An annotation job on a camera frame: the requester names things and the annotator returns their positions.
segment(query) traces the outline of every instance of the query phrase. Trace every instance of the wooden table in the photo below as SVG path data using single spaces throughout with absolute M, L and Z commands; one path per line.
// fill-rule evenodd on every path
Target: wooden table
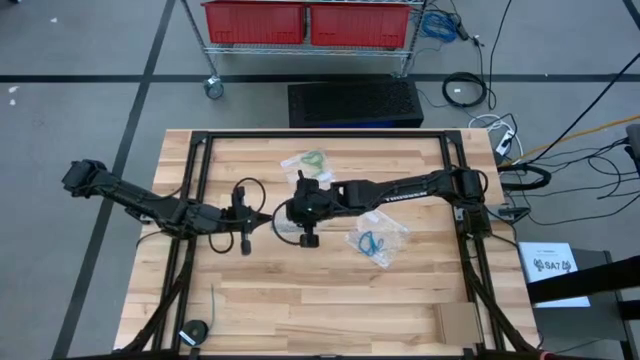
M 503 203 L 486 131 L 461 132 L 469 166 L 489 177 L 487 204 Z M 167 132 L 154 192 L 169 193 L 180 186 L 190 137 L 188 130 Z M 431 139 L 216 139 L 205 203 L 229 206 L 234 183 L 253 176 L 267 190 L 263 212 L 272 212 L 293 193 L 280 161 L 312 149 L 326 150 L 338 180 L 388 181 L 442 168 L 438 142 Z M 261 193 L 250 183 L 246 190 L 246 202 L 255 208 Z M 318 249 L 284 244 L 269 225 L 251 235 L 253 253 L 248 257 L 240 255 L 237 243 L 230 253 L 218 255 L 210 250 L 206 237 L 199 238 L 186 319 L 208 322 L 211 284 L 216 306 L 215 325 L 201 345 L 202 353 L 460 354 L 462 347 L 437 341 L 433 317 L 434 304 L 467 301 L 451 207 L 428 197 L 379 210 L 411 231 L 405 248 L 387 270 L 345 243 L 353 218 L 327 222 L 319 233 Z M 494 233 L 512 238 L 505 224 L 493 225 Z M 156 230 L 145 226 L 142 232 Z M 218 248 L 227 241 L 228 235 L 214 237 Z M 485 244 L 496 300 L 535 346 L 538 335 L 518 255 L 513 246 L 497 239 L 486 239 Z M 131 341 L 157 306 L 169 245 L 163 235 L 140 245 L 115 348 Z M 173 313 L 167 321 L 165 348 Z M 491 329 L 482 311 L 481 317 L 491 348 Z M 183 345 L 182 352 L 187 350 Z

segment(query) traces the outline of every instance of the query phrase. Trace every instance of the white cable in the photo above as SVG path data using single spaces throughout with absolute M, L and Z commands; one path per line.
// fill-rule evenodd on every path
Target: white cable
M 495 115 L 495 114 L 482 114 L 482 115 L 478 115 L 474 118 L 472 118 L 471 120 L 469 120 L 469 124 L 467 125 L 467 127 L 472 128 L 473 123 L 478 120 L 478 119 L 484 119 L 484 118 L 491 118 L 494 119 L 494 121 L 489 125 L 486 126 L 485 125 L 485 129 L 487 129 L 488 132 L 492 132 L 494 130 L 498 130 L 500 128 L 507 128 L 507 130 L 509 131 L 513 131 L 513 128 L 511 127 L 511 125 L 507 124 L 506 122 L 502 121 L 502 117 Z M 516 134 L 515 136 L 516 142 L 518 143 L 518 148 L 520 149 L 520 156 L 524 156 L 524 148 L 522 146 L 522 142 L 520 141 L 520 138 L 518 137 L 518 134 Z M 515 162 L 513 162 L 512 165 L 518 164 L 520 162 L 520 160 L 517 160 Z

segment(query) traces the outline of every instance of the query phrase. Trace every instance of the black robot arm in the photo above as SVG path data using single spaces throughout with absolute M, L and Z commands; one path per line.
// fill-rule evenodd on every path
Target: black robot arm
M 180 239 L 230 231 L 242 232 L 245 239 L 246 233 L 271 220 L 271 216 L 244 206 L 242 187 L 234 189 L 233 206 L 219 209 L 173 196 L 156 195 L 120 179 L 95 160 L 74 161 L 62 183 L 74 197 L 100 195 L 111 199 L 124 206 L 134 218 L 142 221 L 146 216 L 155 221 L 162 232 Z M 246 255 L 251 252 L 243 246 L 243 253 L 245 250 L 248 250 Z
M 480 174 L 484 176 L 477 170 L 456 167 L 382 183 L 340 181 L 323 190 L 317 180 L 305 178 L 299 171 L 294 196 L 286 203 L 287 218 L 305 230 L 300 246 L 318 247 L 313 229 L 320 221 L 362 215 L 386 203 L 438 196 L 462 212 L 467 232 L 484 237 L 491 233 L 491 226 Z

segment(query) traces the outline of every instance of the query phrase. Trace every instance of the caster wheel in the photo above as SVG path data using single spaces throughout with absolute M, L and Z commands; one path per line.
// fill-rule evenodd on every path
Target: caster wheel
M 220 79 L 209 79 L 204 82 L 204 92 L 211 100 L 218 100 L 224 95 L 224 86 L 220 82 Z

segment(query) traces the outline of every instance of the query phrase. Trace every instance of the red bin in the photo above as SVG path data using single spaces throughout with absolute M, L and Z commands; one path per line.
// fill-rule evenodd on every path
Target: red bin
M 311 43 L 402 48 L 409 11 L 392 4 L 311 5 Z
M 202 6 L 212 43 L 301 44 L 304 40 L 302 4 L 213 1 Z

